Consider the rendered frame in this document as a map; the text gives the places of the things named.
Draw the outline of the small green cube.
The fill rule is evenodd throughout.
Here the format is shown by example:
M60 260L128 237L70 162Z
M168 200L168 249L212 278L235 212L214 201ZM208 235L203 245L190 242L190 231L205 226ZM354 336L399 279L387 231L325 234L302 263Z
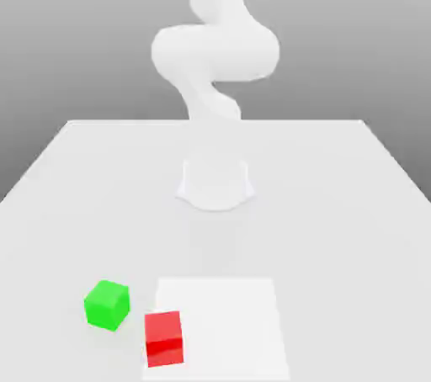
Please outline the small green cube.
M83 303L88 324L115 332L130 312L130 289L102 279Z

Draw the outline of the small red cube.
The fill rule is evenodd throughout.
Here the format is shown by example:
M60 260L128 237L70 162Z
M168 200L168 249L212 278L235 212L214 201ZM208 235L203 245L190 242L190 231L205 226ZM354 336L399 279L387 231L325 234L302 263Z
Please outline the small red cube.
M146 314L144 329L146 361L149 368L184 361L184 340L178 310Z

